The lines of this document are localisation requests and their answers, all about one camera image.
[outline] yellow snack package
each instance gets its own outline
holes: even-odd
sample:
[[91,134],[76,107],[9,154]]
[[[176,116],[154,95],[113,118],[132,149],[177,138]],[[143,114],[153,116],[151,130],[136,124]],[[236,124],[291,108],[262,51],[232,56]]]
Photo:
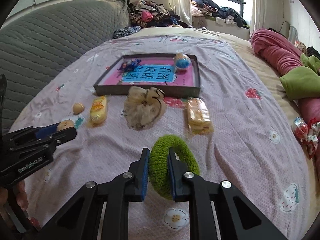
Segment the yellow snack package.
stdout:
[[108,102],[107,97],[102,96],[93,100],[90,109],[90,120],[94,124],[102,124],[107,118]]
[[188,124],[193,134],[207,134],[213,132],[213,125],[209,111],[204,101],[190,98],[187,104]]

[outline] green hair tie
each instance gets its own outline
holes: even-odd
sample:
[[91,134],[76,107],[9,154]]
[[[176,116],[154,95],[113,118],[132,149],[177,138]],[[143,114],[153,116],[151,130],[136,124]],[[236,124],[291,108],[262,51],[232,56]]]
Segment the green hair tie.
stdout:
[[199,166],[186,143],[176,135],[164,135],[153,146],[149,157],[149,179],[160,196],[172,199],[170,179],[167,170],[169,148],[173,147],[181,161],[188,165],[194,174],[200,175]]

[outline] beige mattress cover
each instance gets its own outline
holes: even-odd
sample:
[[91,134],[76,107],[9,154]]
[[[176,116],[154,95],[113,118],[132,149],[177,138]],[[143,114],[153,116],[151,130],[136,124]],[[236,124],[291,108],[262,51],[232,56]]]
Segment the beige mattress cover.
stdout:
[[[241,56],[247,65],[255,71],[255,73],[260,77],[261,81],[270,90],[273,97],[277,100],[278,104],[288,117],[290,125],[293,123],[293,120],[296,117],[300,116],[300,112],[296,104],[288,100],[284,88],[279,80],[278,73],[263,59],[254,54],[249,41],[245,41],[236,36],[225,33],[174,27],[148,28],[133,34],[133,36],[136,37],[153,35],[174,35],[198,38],[203,37],[207,39],[221,39],[229,42],[233,49]],[[320,186],[313,161],[309,160],[307,157],[308,155],[306,154],[306,149],[304,149],[304,152],[306,162],[308,164],[310,181],[310,211],[308,226],[306,228],[306,231],[308,231],[320,211]]]

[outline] finger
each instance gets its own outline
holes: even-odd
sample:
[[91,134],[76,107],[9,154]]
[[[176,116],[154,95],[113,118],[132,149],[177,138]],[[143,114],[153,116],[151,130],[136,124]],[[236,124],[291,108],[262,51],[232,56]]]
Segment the finger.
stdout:
[[19,192],[22,192],[22,193],[25,193],[25,183],[24,183],[24,180],[20,181],[18,184],[17,184],[17,189]]
[[18,193],[17,194],[17,204],[21,207],[23,211],[27,210],[29,203],[27,200],[27,194],[26,193]]
[[3,205],[7,202],[8,199],[8,190],[5,188],[0,188],[0,205]]

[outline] quilted fabric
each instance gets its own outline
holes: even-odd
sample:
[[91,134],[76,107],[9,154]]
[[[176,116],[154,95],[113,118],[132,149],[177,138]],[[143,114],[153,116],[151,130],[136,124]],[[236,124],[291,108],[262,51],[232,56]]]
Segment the quilted fabric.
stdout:
[[130,25],[126,0],[73,0],[35,10],[0,30],[8,80],[3,132],[59,72]]

